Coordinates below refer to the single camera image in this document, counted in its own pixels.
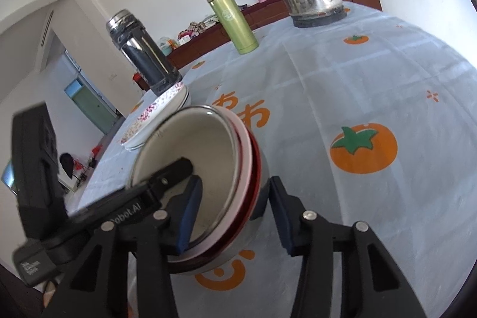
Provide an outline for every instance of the pink floral pattern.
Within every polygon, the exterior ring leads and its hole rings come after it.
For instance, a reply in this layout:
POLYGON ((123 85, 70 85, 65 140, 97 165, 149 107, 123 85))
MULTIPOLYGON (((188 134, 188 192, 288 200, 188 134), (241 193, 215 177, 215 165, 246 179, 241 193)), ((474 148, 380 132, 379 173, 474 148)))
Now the pink floral pattern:
POLYGON ((144 112, 135 120, 135 122, 127 129, 123 137, 121 138, 120 143, 125 144, 133 136, 135 136, 141 128, 143 128, 149 121, 156 116, 167 104, 172 100, 172 98, 178 94, 178 92, 184 87, 184 83, 178 82, 159 96, 154 103, 149 105, 144 112))

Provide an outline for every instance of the floor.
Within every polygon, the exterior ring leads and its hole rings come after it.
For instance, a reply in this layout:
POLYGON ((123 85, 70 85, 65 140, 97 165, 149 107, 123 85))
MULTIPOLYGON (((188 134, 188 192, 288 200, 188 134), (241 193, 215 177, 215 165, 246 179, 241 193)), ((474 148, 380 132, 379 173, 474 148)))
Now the floor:
MULTIPOLYGON (((103 156, 104 151, 107 149, 107 147, 109 146, 109 144, 111 143, 114 136, 116 135, 120 127, 123 125, 125 120, 126 120, 125 118, 121 117, 118 121, 116 121, 114 126, 111 128, 111 131, 109 131, 106 135, 104 135, 103 138, 100 140, 99 144, 102 144, 103 147, 101 148, 101 150, 99 151, 96 157, 97 161, 101 160, 101 157, 103 156)), ((88 182, 93 172, 94 170, 90 169, 87 173, 88 178, 86 179, 86 181, 84 181, 75 192, 69 192, 68 194, 66 194, 66 196, 64 197, 64 204, 67 211, 69 209, 77 208, 77 205, 81 199, 81 196, 83 195, 85 188, 88 185, 88 182)))

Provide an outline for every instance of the light blue tablecloth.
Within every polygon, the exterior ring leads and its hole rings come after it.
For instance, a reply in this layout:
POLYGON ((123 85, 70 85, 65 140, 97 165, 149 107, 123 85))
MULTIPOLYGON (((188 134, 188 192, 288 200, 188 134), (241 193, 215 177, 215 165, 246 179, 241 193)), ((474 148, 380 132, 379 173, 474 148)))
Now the light blue tablecloth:
MULTIPOLYGON (((346 6, 348 16, 329 26, 297 29, 287 18, 257 29, 258 49, 239 55, 223 45, 189 65, 184 82, 192 104, 230 107, 250 123, 270 173, 307 209, 346 225, 366 220, 437 318, 477 256, 477 70, 415 26, 346 6), (349 173, 334 142, 342 127, 367 123, 389 130, 397 156, 380 171, 349 173)), ((138 151, 118 141, 153 100, 147 93, 127 118, 80 207, 126 183, 138 151)), ((375 147, 392 156, 392 142, 375 147)), ((173 277, 182 318, 289 317, 301 260, 281 248, 269 208, 246 249, 202 277, 173 277)))

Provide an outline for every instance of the metal screw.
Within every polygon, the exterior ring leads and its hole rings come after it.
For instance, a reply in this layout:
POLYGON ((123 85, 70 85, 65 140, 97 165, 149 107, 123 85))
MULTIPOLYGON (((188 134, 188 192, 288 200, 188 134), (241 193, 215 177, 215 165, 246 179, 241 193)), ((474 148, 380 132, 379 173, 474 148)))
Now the metal screw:
POLYGON ((356 223, 356 229, 359 230, 360 232, 366 232, 369 229, 368 223, 365 223, 364 221, 358 221, 356 223))
POLYGON ((168 217, 168 213, 165 210, 156 210, 152 217, 156 220, 165 220, 168 217))
POLYGON ((105 232, 112 231, 114 228, 114 223, 112 221, 105 221, 101 224, 101 229, 105 232))
POLYGON ((304 211, 302 216, 305 220, 308 220, 308 221, 316 220, 316 217, 318 217, 316 212, 314 212, 313 210, 304 211))

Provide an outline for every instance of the kettle base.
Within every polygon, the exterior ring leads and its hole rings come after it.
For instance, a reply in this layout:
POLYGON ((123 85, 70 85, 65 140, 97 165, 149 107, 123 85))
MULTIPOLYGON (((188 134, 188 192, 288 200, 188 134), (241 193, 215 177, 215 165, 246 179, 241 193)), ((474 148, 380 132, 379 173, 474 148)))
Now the kettle base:
POLYGON ((344 11, 344 7, 336 9, 337 12, 324 15, 324 16, 303 16, 303 15, 292 15, 293 24, 295 27, 316 27, 316 26, 325 26, 327 24, 332 24, 333 22, 338 22, 343 19, 347 13, 344 11))

